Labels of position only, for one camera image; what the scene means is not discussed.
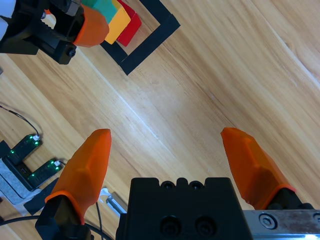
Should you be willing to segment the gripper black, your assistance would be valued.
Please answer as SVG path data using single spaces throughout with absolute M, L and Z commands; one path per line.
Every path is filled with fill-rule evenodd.
M 2 0 L 0 52 L 36 55 L 43 51 L 67 65 L 76 46 L 101 44 L 109 33 L 106 18 L 79 0 Z

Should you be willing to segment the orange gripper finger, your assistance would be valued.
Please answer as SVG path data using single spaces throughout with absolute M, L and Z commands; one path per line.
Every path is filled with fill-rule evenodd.
M 246 132 L 225 127 L 221 137 L 241 197 L 255 210 L 312 210 L 303 203 L 274 160 Z
M 99 199 L 111 146 L 111 131 L 97 129 L 67 161 L 35 223 L 43 240 L 94 239 L 85 213 Z

